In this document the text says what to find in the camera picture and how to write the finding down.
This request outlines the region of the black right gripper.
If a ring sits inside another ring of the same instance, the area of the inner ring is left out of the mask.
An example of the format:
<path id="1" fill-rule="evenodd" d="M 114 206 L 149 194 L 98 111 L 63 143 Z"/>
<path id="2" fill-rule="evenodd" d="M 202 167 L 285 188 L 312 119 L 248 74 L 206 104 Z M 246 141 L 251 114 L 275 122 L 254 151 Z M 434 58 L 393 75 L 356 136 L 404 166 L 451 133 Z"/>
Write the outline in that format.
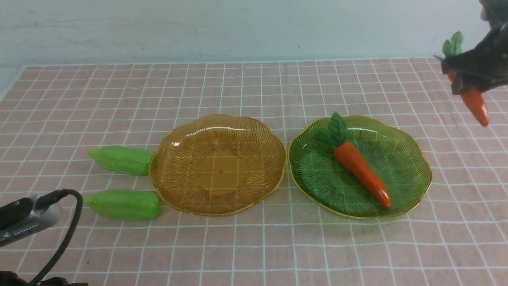
<path id="1" fill-rule="evenodd" d="M 508 24 L 506 0 L 481 0 L 481 19 L 490 31 L 471 50 L 448 54 L 441 62 L 443 74 L 457 72 L 451 91 L 462 94 L 470 88 L 480 93 L 507 85 Z"/>

